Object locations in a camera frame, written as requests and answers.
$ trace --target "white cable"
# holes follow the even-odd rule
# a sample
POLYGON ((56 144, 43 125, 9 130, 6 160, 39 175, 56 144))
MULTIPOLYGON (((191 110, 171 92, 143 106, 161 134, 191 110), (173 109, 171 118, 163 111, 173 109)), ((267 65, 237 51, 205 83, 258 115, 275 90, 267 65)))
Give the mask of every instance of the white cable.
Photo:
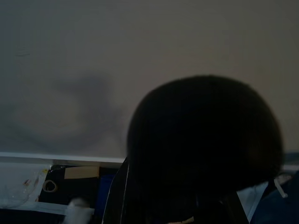
POLYGON ((279 191, 280 195, 283 197, 283 198, 286 198, 288 197, 288 194, 286 194, 284 192, 284 190, 281 188, 280 184, 278 183, 278 180, 277 179, 274 179, 274 184, 277 188, 277 190, 279 191))

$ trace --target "blue fabric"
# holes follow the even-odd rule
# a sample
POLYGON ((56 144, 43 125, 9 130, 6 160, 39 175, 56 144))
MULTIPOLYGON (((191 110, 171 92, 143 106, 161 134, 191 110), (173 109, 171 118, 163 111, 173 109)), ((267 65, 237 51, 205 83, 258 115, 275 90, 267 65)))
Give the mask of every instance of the blue fabric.
POLYGON ((115 175, 104 175, 100 179, 100 188, 98 191, 98 197, 94 209, 94 214, 100 217, 104 216, 110 186, 114 177, 115 175))
POLYGON ((249 222, 251 221, 253 214, 267 186, 268 186, 268 182, 265 182, 257 186, 246 188, 237 192, 249 222))
POLYGON ((283 187, 287 198, 278 190, 271 192, 256 208, 251 224, 299 223, 299 172, 283 187))

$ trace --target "tape roll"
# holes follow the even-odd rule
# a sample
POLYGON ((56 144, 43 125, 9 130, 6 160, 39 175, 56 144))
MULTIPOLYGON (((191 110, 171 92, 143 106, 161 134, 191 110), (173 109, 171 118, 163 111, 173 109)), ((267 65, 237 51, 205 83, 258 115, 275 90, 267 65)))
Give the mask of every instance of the tape roll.
POLYGON ((57 185, 51 180, 47 180, 43 183, 43 191, 44 192, 52 193, 52 192, 57 191, 57 189, 58 189, 57 185), (49 183, 54 185, 53 189, 49 189, 49 183))

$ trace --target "white wall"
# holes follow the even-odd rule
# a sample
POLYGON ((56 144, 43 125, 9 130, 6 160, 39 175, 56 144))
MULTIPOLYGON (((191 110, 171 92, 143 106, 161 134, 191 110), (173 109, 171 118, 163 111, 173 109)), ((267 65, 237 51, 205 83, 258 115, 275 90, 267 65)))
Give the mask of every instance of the white wall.
POLYGON ((0 150, 123 158, 130 116, 166 81, 249 83, 299 150, 296 0, 2 0, 0 150))

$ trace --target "dark hair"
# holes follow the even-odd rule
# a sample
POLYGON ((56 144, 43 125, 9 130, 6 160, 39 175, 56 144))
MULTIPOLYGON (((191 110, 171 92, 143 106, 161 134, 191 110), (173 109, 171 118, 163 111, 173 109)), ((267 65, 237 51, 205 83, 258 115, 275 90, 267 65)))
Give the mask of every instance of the dark hair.
POLYGON ((221 196, 273 178, 282 147, 261 97, 217 76, 184 78, 151 91, 133 115, 127 141, 130 169, 144 192, 168 199, 200 191, 221 196))

